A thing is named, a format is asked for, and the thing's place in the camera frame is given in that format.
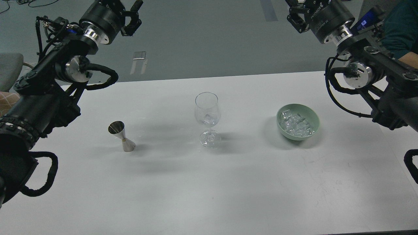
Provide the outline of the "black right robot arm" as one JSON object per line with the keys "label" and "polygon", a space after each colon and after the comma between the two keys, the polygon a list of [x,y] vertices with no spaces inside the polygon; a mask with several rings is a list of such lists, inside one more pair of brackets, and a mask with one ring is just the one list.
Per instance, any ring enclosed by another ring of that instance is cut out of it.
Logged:
{"label": "black right robot arm", "polygon": [[[340,0],[287,0],[287,20],[299,32],[312,31],[322,44],[333,42],[337,54],[327,59],[325,82],[332,101],[354,116],[395,130],[417,125],[417,69],[393,58],[382,45],[385,11],[371,7],[358,21]],[[360,95],[370,114],[343,107],[330,86]]]}

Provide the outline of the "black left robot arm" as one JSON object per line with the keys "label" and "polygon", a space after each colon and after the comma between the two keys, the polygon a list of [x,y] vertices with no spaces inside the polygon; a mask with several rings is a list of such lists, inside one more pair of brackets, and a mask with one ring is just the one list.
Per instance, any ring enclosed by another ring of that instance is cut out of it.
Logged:
{"label": "black left robot arm", "polygon": [[96,0],[78,23],[58,17],[36,18],[39,61],[13,89],[19,100],[1,117],[1,204],[17,193],[46,193],[58,171],[58,157],[32,152],[40,138],[55,127],[66,127],[80,116],[78,101],[85,90],[104,89],[119,76],[91,63],[100,44],[111,44],[118,33],[132,36],[141,26],[136,0],[127,10],[120,0]]}

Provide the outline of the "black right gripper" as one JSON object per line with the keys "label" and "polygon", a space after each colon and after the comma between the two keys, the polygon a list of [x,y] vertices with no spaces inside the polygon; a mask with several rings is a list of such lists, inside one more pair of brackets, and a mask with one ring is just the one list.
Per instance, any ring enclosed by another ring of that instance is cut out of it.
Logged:
{"label": "black right gripper", "polygon": [[287,21],[298,33],[310,29],[322,44],[326,44],[327,37],[340,26],[346,24],[351,26],[354,22],[354,16],[340,0],[285,0],[285,2],[289,7]]}

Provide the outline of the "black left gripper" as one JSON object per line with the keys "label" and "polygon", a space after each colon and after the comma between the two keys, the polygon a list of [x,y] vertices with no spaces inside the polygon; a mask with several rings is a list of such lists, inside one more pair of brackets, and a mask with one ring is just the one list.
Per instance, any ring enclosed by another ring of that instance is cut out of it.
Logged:
{"label": "black left gripper", "polygon": [[141,26],[139,10],[143,0],[136,0],[130,10],[125,10],[120,0],[96,0],[79,20],[83,28],[95,25],[101,31],[101,44],[111,44],[121,31],[122,36],[133,36]]}

